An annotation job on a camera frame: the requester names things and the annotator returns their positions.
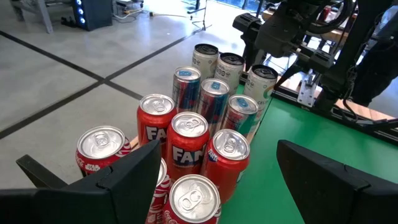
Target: can top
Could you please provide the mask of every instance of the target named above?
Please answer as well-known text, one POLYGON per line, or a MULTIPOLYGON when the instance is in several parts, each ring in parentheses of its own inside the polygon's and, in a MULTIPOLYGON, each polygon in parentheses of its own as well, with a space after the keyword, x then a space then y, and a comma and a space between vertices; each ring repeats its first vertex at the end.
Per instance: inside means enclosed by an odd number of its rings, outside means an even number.
POLYGON ((244 64, 244 59, 242 56, 239 56, 234 53, 222 53, 220 55, 220 59, 222 59, 223 62, 228 63, 230 65, 243 65, 244 64))
POLYGON ((174 109, 174 101, 165 95, 150 94, 140 100, 139 106, 143 111, 152 115, 167 114, 174 109))
POLYGON ((175 69, 174 75, 185 82, 195 81, 200 79, 200 72, 196 68, 190 66, 178 67, 175 69))
POLYGON ((245 95, 231 96, 228 100, 228 104, 232 109, 244 114, 255 114, 259 110, 257 102, 245 95))
POLYGON ((156 187, 159 186, 163 180, 166 177, 167 174, 167 166, 166 166, 166 162, 164 161, 163 158, 161 158, 162 160, 160 161, 160 170, 159 170, 159 176, 157 178, 157 183, 156 183, 156 187))
POLYGON ((206 119, 194 112, 182 112, 174 116, 172 127, 182 136, 195 138, 206 133, 209 125, 206 119))
POLYGON ((211 219, 220 206, 216 186, 202 175, 185 175, 170 190, 170 204, 175 214, 189 223, 211 219))
POLYGON ((248 140, 237 131, 230 129, 219 130, 213 138, 214 148, 227 159, 240 161, 250 154, 248 140))
POLYGON ((205 55, 218 54, 218 48, 210 44, 196 44, 195 50, 205 55))
POLYGON ((253 65, 251 70, 254 74, 260 76, 261 78, 276 79, 278 77, 277 71, 266 65, 253 65))
POLYGON ((215 78, 203 80, 201 83, 201 88, 213 95, 225 95, 229 92, 228 84, 215 78))
POLYGON ((112 126, 98 126, 86 131, 78 140, 77 149, 89 159, 104 159, 123 147, 123 132, 112 126))

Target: aluminum can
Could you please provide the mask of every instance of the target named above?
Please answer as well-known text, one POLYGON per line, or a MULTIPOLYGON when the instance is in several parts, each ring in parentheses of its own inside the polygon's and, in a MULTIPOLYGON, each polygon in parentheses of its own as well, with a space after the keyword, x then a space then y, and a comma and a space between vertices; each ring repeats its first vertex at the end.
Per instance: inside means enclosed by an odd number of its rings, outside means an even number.
POLYGON ((215 78, 201 83, 197 113, 209 124, 210 137, 219 130, 228 100, 229 86, 215 78))
POLYGON ((85 175, 109 166, 131 152, 130 141, 112 126, 99 126, 84 133, 77 143, 76 162, 85 175))
POLYGON ((213 78, 217 67, 218 48, 210 44, 198 44, 193 50, 192 67, 201 73, 200 83, 213 78))
POLYGON ((193 111, 200 91, 199 70, 193 67, 178 67, 173 76, 173 100, 178 113, 193 111))
POLYGON ((137 109, 138 142, 141 146, 160 140, 162 158, 166 158, 167 127, 177 114, 174 101, 165 95, 144 96, 137 109))
POLYGON ((254 120, 256 124, 261 120, 264 114, 274 85, 277 82, 277 77, 278 73, 273 68, 265 65, 254 65, 249 71, 243 94, 253 98, 259 105, 259 111, 254 120))
POLYGON ((172 182, 187 174, 199 174, 210 138, 204 117, 193 112, 174 116, 167 130, 167 167, 172 182))
POLYGON ((249 165, 249 155, 248 140, 237 131, 222 129, 209 141, 200 174, 217 186, 222 204, 234 194, 249 165))
POLYGON ((167 202, 167 196, 170 191, 170 177, 167 174, 167 166, 164 159, 160 163, 159 177, 157 179, 156 189, 145 224, 162 224, 163 223, 163 208, 167 202))
POLYGON ((229 95, 236 93, 243 72, 244 59, 233 53, 222 53, 217 60, 214 77, 223 80, 229 86, 229 95))
POLYGON ((164 208, 164 224, 215 224, 221 214, 216 186, 201 175, 186 175, 173 184, 164 208))
POLYGON ((221 129, 232 129, 247 137, 255 126, 259 105, 249 96, 233 95, 228 100, 228 106, 223 117, 221 129))

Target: concrete floor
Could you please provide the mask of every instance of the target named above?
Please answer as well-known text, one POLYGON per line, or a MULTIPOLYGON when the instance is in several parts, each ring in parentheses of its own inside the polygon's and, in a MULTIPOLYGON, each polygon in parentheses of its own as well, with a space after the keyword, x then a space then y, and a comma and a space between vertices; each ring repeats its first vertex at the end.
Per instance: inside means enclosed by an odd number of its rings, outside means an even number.
MULTIPOLYGON (((60 25, 60 17, 71 9, 51 11, 54 33, 46 34, 36 16, 25 12, 26 21, 17 22, 8 1, 0 6, 1 31, 86 70, 81 73, 0 35, 0 189, 33 187, 15 163, 25 154, 67 183, 80 179, 76 142, 87 129, 107 124, 134 138, 140 97, 171 95, 174 69, 191 64, 195 44, 237 54, 244 49, 241 33, 232 28, 244 11, 215 2, 209 2, 207 12, 212 26, 196 34, 198 28, 187 18, 148 13, 131 23, 114 21, 111 27, 86 32, 60 25)), ((158 14, 179 15, 190 6, 178 0, 147 0, 144 5, 158 14)), ((270 58, 267 64, 283 73, 287 58, 270 58)), ((396 90, 388 94, 395 99, 396 90)), ((389 103, 380 97, 382 111, 389 103)), ((398 117, 398 110, 388 109, 392 112, 383 112, 398 117)))

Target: green table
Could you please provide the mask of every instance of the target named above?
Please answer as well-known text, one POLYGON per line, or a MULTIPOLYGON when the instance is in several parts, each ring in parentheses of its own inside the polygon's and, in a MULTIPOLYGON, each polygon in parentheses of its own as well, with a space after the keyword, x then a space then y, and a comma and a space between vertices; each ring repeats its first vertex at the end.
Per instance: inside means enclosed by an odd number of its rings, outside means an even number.
POLYGON ((303 223, 276 159, 280 139, 398 182, 398 147, 272 99, 251 143, 250 165, 223 206, 221 224, 303 223))

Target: computer tower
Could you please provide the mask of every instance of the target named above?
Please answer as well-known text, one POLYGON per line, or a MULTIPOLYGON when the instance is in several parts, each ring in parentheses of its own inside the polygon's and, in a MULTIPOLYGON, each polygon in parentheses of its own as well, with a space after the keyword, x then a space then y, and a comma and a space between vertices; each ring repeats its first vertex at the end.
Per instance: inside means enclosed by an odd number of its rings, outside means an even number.
POLYGON ((112 0, 72 0, 77 26, 91 31, 112 25, 112 0))

